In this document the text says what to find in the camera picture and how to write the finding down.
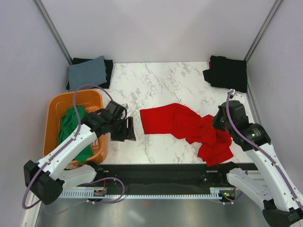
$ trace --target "gray cloth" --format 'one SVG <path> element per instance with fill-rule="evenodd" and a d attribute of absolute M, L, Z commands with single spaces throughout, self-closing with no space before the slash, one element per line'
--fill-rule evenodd
<path fill-rule="evenodd" d="M 100 56 L 94 60 L 77 65 L 70 65 L 68 79 L 70 91 L 75 91 L 84 84 L 103 84 L 107 82 L 104 57 Z"/>

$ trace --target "marble table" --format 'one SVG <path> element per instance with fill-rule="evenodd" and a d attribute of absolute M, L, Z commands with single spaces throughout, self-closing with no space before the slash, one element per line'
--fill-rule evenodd
<path fill-rule="evenodd" d="M 190 145 L 171 134 L 145 135 L 139 110 L 180 103 L 200 116 L 215 115 L 218 105 L 226 101 L 228 89 L 214 88 L 205 82 L 202 72 L 206 69 L 207 62 L 115 64 L 109 92 L 116 102 L 128 104 L 137 141 L 109 141 L 104 164 L 203 163 L 197 157 L 201 143 Z M 109 99 L 103 93 L 102 96 L 106 106 Z M 247 99 L 245 110 L 253 122 Z M 231 150 L 234 157 L 228 161 L 252 162 L 238 145 L 232 143 Z"/>

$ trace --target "gray floor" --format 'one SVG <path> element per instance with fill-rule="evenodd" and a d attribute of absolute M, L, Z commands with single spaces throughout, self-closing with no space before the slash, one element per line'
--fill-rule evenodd
<path fill-rule="evenodd" d="M 58 212 L 80 200 L 59 199 Z M 268 227 L 262 211 L 245 195 L 233 205 L 205 200 L 134 200 L 81 204 L 59 216 L 40 213 L 37 227 Z"/>

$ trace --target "black cloth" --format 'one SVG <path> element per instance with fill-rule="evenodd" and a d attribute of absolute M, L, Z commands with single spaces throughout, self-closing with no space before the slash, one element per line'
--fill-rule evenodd
<path fill-rule="evenodd" d="M 81 63 L 84 63 L 86 61 L 91 61 L 91 60 L 92 59 L 74 58 L 71 63 L 73 65 L 77 65 L 77 64 L 81 64 Z M 113 71 L 114 63 L 113 63 L 113 60 L 104 60 L 104 63 L 105 63 L 105 67 L 106 67 L 105 72 L 107 75 L 107 77 L 106 77 L 107 82 L 104 84 L 100 84 L 99 86 L 102 88 L 108 89 L 110 86 L 110 80 L 112 78 L 112 71 Z M 70 83 L 67 82 L 66 90 L 69 90 L 69 89 L 70 89 Z"/>
<path fill-rule="evenodd" d="M 247 92 L 246 61 L 211 56 L 210 69 L 204 70 L 204 80 L 212 87 L 223 87 Z"/>

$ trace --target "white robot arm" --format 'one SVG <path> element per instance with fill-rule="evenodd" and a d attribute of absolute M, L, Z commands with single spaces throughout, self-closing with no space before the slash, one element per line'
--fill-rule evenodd
<path fill-rule="evenodd" d="M 259 124 L 249 123 L 244 106 L 237 100 L 228 99 L 219 106 L 213 119 L 213 127 L 229 132 L 233 141 L 254 162 L 268 188 L 247 176 L 234 163 L 222 170 L 226 180 L 249 196 L 261 209 L 272 227 L 288 227 L 303 219 L 303 195 L 297 190 L 281 165 L 270 137 Z"/>
<path fill-rule="evenodd" d="M 111 133 L 111 140 L 136 140 L 132 117 L 126 117 L 126 109 L 110 101 L 105 109 L 87 114 L 75 131 L 50 154 L 38 162 L 24 165 L 26 187 L 45 204 L 54 202 L 63 190 L 92 182 L 96 176 L 94 163 L 77 169 L 65 167 L 90 143 L 101 135 Z"/>

